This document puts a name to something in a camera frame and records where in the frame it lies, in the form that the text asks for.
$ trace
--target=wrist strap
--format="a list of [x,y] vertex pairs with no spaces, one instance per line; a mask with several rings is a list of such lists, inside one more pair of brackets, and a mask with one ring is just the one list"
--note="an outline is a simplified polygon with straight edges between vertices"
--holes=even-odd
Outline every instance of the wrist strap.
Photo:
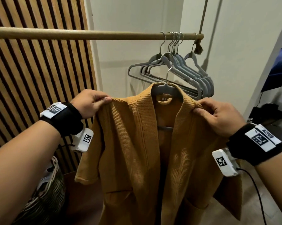
[[282,144],[262,125],[246,124],[227,143],[231,155],[256,166],[282,152]]
[[84,128],[84,125],[81,122],[82,116],[70,102],[64,102],[62,104],[67,107],[56,113],[51,118],[43,115],[40,117],[40,120],[51,124],[59,131],[62,137],[76,135]]

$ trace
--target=hand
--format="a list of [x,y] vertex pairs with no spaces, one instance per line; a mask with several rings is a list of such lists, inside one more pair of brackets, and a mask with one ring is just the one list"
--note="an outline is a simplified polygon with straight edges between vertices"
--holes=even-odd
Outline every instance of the hand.
[[72,99],[72,105],[79,111],[83,119],[93,117],[98,109],[112,101],[106,93],[85,89]]
[[218,102],[211,98],[204,98],[199,100],[198,103],[212,109],[214,113],[210,114],[200,108],[195,108],[193,112],[205,118],[212,129],[220,136],[230,137],[246,125],[242,115],[230,103]]

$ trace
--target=black wristband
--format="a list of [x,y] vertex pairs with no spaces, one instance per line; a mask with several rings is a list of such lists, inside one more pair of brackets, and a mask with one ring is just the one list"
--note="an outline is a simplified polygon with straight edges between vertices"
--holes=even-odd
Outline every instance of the black wristband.
[[254,140],[245,135],[248,131],[255,128],[254,124],[246,124],[234,135],[229,137],[227,146],[231,155],[237,159],[248,161],[256,166],[282,152],[282,144],[277,144],[269,151],[263,150]]
[[76,135],[84,128],[79,111],[69,102],[62,103],[67,108],[57,113],[52,118],[42,116],[40,120],[46,121],[56,128],[62,137]]

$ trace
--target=wooden rod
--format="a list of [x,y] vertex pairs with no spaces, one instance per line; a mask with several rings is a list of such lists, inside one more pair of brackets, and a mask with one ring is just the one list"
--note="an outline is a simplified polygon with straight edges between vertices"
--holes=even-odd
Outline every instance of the wooden rod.
[[[172,40],[165,33],[166,40]],[[204,35],[184,33],[184,40],[202,40]],[[62,30],[38,28],[0,27],[0,39],[36,39],[36,40],[164,40],[163,33],[140,33],[127,31]]]

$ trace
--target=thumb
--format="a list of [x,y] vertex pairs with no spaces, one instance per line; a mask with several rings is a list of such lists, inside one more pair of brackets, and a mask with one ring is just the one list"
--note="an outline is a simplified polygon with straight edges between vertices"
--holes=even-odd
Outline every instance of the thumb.
[[207,120],[207,122],[209,124],[211,124],[214,121],[214,119],[215,119],[215,117],[213,115],[211,115],[209,112],[207,112],[206,110],[201,109],[201,108],[195,108],[193,110],[193,112],[195,114],[199,115],[199,116],[202,116],[204,119]]
[[108,103],[111,102],[111,101],[112,101],[112,98],[111,98],[111,97],[105,97],[105,98],[102,98],[102,99],[100,99],[100,100],[94,102],[94,105],[93,105],[94,110],[95,110],[95,111],[98,111],[99,108],[100,108],[102,105],[108,104]]

